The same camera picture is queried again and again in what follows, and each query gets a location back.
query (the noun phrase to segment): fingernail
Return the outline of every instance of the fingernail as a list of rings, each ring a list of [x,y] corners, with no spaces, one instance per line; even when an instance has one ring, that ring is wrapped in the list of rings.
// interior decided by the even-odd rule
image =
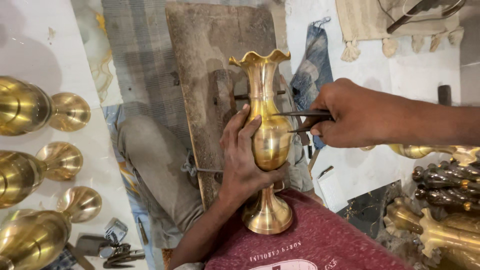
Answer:
[[[318,131],[318,130],[316,130],[316,129],[310,130],[310,133],[311,133],[313,136],[319,136],[319,135],[320,135],[320,131]]]

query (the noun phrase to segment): grey trousers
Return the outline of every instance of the grey trousers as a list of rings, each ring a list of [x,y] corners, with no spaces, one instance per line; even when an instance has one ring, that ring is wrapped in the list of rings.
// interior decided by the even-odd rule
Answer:
[[[204,212],[197,179],[180,167],[185,146],[164,126],[148,116],[120,123],[117,148],[137,177],[139,193],[150,220],[156,248],[175,248],[181,236]],[[300,136],[295,135],[288,154],[286,187],[305,192],[313,188]]]

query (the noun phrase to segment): beige cloth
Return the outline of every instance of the beige cloth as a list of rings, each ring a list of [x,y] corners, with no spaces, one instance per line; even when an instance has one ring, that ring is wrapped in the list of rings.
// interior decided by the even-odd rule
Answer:
[[[403,15],[404,0],[380,0],[380,2],[394,19],[397,20]],[[408,0],[405,11],[410,10],[418,2],[420,0]],[[390,35],[387,33],[387,28],[393,21],[380,9],[377,0],[336,0],[336,8],[344,41],[412,35],[430,36],[453,31],[459,26],[458,14],[455,14],[445,20],[402,25]],[[439,13],[441,9],[430,9],[427,12]],[[438,17],[440,15],[417,16],[411,18],[410,21]]]

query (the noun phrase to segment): sleeve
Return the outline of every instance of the sleeve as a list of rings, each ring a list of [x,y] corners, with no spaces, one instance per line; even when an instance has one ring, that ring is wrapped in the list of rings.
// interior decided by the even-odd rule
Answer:
[[[182,264],[177,268],[175,268],[174,270],[204,270],[204,268],[205,268],[205,264],[201,262],[196,262],[196,263]]]

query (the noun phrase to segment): blue jeans fabric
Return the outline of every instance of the blue jeans fabric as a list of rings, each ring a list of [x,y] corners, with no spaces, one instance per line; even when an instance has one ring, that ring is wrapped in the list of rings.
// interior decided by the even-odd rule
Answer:
[[[330,17],[326,17],[308,26],[305,58],[290,82],[298,110],[308,109],[322,85],[333,82],[327,33],[322,28],[322,24],[329,21]],[[318,136],[313,137],[313,143],[315,149],[325,146]]]

